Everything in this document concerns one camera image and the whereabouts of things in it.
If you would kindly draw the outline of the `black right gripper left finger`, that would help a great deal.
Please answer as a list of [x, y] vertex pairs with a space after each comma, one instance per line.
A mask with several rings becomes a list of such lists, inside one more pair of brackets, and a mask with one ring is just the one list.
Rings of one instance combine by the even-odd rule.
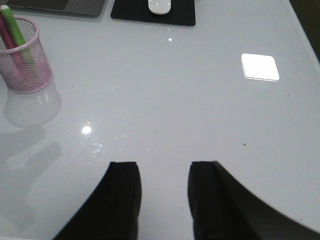
[[56, 240], [136, 240], [142, 185], [136, 162], [111, 162]]

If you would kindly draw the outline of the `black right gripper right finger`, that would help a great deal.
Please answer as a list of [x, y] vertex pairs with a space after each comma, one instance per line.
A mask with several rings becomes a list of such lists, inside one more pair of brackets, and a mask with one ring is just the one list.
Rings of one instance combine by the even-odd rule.
[[217, 161], [194, 161], [187, 196], [196, 240], [318, 240], [320, 234], [275, 210]]

